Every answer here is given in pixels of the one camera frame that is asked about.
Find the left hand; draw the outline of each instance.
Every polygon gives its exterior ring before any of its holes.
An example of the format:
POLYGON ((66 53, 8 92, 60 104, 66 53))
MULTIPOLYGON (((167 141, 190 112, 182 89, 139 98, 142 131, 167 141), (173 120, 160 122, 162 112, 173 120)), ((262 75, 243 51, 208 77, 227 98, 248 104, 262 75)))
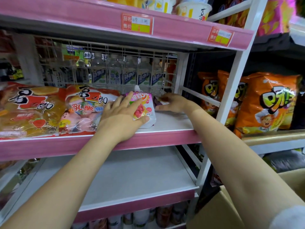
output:
POLYGON ((100 132, 106 133, 111 135, 116 143, 119 143, 131 138, 139 127, 149 120, 148 116, 143 116, 136 120, 133 119, 133 115, 141 104, 142 99, 136 100, 129 105, 132 96, 133 92, 129 92, 124 99, 123 96, 120 96, 116 101, 105 105, 96 134, 100 132))

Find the hand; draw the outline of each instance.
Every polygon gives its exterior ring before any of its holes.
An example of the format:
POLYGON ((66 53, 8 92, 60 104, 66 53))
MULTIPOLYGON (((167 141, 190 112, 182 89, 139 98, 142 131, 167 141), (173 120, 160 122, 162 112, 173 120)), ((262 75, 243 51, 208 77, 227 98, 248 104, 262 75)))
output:
POLYGON ((131 138, 139 127, 149 120, 148 116, 136 120, 133 119, 133 115, 141 104, 142 99, 136 100, 129 105, 132 96, 133 92, 129 92, 123 101, 123 96, 120 96, 116 101, 105 105, 96 133, 104 132, 107 135, 111 135, 115 142, 119 143, 131 138))
POLYGON ((190 100, 187 100, 184 97, 174 93, 166 93, 165 95, 161 96, 160 99, 162 101, 169 102, 169 104, 156 106, 156 111, 185 112, 188 103, 191 102, 190 100))

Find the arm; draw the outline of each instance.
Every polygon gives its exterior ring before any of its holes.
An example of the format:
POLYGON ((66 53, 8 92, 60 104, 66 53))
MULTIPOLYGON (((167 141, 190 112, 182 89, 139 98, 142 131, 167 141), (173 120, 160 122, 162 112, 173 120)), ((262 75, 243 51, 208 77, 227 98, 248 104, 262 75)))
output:
POLYGON ((97 132, 62 169, 47 181, 1 227, 70 228, 96 173, 117 143, 127 140, 147 122, 133 120, 141 100, 128 106, 133 92, 105 106, 97 132))
POLYGON ((170 104, 156 110, 184 112, 189 117, 246 228, 267 229, 282 210, 305 206, 253 150, 200 106, 176 94, 164 97, 170 104))

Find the price tag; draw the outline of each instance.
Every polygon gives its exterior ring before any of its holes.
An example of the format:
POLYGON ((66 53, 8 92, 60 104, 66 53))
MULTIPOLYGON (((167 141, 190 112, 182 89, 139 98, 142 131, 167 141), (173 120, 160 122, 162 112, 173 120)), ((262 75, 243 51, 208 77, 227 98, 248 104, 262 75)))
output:
POLYGON ((122 30, 153 34, 153 17, 122 14, 122 30))
POLYGON ((213 26, 208 37, 208 42, 217 43, 222 46, 228 46, 233 38, 234 32, 231 30, 221 30, 213 26))

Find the strawberry illustration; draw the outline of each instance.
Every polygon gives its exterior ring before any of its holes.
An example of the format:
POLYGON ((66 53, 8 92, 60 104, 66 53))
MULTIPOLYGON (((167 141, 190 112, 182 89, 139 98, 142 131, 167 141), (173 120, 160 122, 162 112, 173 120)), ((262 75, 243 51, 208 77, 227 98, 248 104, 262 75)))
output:
POLYGON ((33 124, 36 127, 35 129, 39 128, 40 130, 44 125, 48 124, 45 119, 41 118, 36 118, 34 121, 29 121, 29 123, 33 124))

